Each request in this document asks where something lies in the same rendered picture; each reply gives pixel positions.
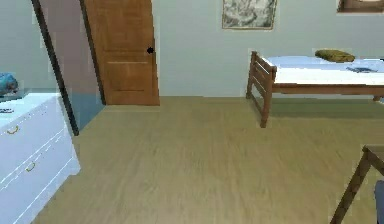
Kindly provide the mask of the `grey blue seat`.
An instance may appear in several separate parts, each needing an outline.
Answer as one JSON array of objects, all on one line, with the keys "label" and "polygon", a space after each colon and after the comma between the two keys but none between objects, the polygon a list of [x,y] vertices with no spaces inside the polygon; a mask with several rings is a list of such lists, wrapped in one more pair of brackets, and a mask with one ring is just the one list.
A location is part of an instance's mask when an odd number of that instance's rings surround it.
[{"label": "grey blue seat", "polygon": [[384,224],[384,181],[379,180],[375,184],[374,197],[377,211],[377,224]]}]

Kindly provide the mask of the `dark blue flat object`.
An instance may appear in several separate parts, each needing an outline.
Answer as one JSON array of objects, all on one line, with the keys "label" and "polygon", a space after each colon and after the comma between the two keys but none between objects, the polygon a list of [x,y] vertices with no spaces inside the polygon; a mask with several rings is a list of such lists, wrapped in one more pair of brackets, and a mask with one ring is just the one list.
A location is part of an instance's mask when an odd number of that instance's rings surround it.
[{"label": "dark blue flat object", "polygon": [[346,67],[346,70],[355,72],[355,73],[376,73],[378,70],[367,68],[367,67]]}]

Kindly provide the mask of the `blue lumpy object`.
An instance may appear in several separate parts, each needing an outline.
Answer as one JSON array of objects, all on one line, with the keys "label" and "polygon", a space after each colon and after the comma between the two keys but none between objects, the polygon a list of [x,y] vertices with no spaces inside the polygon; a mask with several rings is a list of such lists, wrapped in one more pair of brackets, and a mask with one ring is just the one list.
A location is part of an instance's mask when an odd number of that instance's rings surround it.
[{"label": "blue lumpy object", "polygon": [[10,93],[17,93],[19,89],[18,81],[12,73],[0,73],[0,96]]}]

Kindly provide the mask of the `brown wooden room door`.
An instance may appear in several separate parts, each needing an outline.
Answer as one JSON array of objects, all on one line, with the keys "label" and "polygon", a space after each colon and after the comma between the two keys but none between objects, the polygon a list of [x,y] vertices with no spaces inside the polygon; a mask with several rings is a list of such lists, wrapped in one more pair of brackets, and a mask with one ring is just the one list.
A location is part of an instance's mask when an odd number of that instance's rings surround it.
[{"label": "brown wooden room door", "polygon": [[158,106],[152,0],[84,0],[108,105]]}]

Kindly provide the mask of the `grey framed wall picture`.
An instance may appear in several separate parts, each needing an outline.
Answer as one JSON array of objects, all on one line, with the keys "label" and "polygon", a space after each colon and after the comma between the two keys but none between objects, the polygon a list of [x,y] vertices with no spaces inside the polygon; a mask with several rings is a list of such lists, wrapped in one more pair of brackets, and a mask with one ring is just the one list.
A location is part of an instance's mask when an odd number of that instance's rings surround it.
[{"label": "grey framed wall picture", "polygon": [[222,0],[222,28],[272,30],[278,0]]}]

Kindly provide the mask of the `brown wooden bed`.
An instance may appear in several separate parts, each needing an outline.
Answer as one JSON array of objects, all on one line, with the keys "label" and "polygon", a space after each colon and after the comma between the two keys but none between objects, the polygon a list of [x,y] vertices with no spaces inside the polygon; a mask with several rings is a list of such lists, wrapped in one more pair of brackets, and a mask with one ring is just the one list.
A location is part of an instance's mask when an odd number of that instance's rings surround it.
[{"label": "brown wooden bed", "polygon": [[[355,73],[346,67],[367,67],[378,72]],[[253,51],[246,98],[252,99],[260,112],[261,128],[267,126],[274,93],[371,95],[374,101],[381,101],[384,98],[384,60],[355,59],[336,63],[308,56],[265,58]]]}]

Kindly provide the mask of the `white chest of drawers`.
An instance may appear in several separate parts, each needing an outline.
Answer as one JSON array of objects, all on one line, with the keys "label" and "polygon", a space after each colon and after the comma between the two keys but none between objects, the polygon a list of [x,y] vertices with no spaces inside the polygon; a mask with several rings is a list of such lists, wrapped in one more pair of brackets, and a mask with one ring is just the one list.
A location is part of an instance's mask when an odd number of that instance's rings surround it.
[{"label": "white chest of drawers", "polygon": [[30,224],[79,171],[57,93],[0,103],[0,224]]}]

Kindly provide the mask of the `olive green pillow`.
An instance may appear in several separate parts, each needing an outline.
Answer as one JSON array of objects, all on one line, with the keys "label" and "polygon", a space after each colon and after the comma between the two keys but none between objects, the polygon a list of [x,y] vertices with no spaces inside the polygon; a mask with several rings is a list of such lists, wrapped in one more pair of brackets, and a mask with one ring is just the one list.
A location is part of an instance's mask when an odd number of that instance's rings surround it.
[{"label": "olive green pillow", "polygon": [[355,60],[354,55],[336,49],[320,49],[315,52],[315,56],[336,63],[353,62]]}]

